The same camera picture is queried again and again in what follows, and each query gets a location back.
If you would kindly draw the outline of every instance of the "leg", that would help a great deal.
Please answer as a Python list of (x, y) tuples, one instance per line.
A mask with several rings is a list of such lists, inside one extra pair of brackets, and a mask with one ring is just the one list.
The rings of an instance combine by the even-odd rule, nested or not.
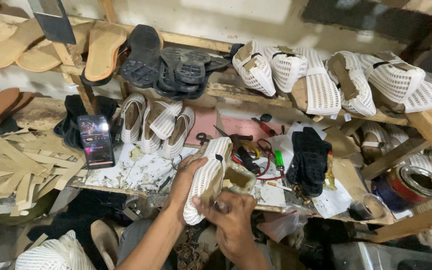
[[(129, 225), (124, 229), (121, 238), (119, 239), (119, 249), (117, 250), (117, 265), (119, 265), (133, 249), (138, 245), (139, 241), (143, 238), (151, 224), (153, 219), (143, 218), (137, 219), (133, 224)], [(165, 261), (163, 268), (165, 270), (177, 269), (178, 257), (174, 250), (171, 250), (167, 260)]]

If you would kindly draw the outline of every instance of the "black strap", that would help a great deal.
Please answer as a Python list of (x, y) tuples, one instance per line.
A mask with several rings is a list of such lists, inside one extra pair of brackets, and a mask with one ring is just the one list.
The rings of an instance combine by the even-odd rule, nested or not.
[(385, 62), (377, 62), (377, 63), (372, 65), (372, 69), (375, 70), (380, 65), (386, 65), (386, 64), (390, 64), (390, 62), (386, 62), (386, 61)]

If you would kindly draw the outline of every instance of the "plastic bag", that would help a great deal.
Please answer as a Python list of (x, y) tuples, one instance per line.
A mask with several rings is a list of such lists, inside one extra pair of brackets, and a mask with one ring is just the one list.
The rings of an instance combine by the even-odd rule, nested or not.
[(283, 237), (308, 223), (307, 209), (291, 203), (281, 205), (283, 212), (271, 221), (261, 222), (256, 226), (260, 231), (279, 243)]

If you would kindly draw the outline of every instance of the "paper sheet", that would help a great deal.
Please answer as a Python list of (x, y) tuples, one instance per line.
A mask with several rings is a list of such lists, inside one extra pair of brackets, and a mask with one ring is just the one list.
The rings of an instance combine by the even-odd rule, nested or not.
[(346, 211), (353, 200), (338, 179), (334, 179), (334, 184), (337, 190), (332, 191), (323, 187), (322, 194), (312, 198), (316, 210), (325, 219)]

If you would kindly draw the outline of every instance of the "scissors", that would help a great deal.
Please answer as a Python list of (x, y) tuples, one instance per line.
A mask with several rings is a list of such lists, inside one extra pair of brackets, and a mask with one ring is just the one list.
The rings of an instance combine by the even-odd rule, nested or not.
[(196, 134), (196, 140), (200, 141), (199, 145), (201, 146), (209, 142), (209, 139), (207, 138), (207, 135), (204, 132), (199, 132), (198, 134)]

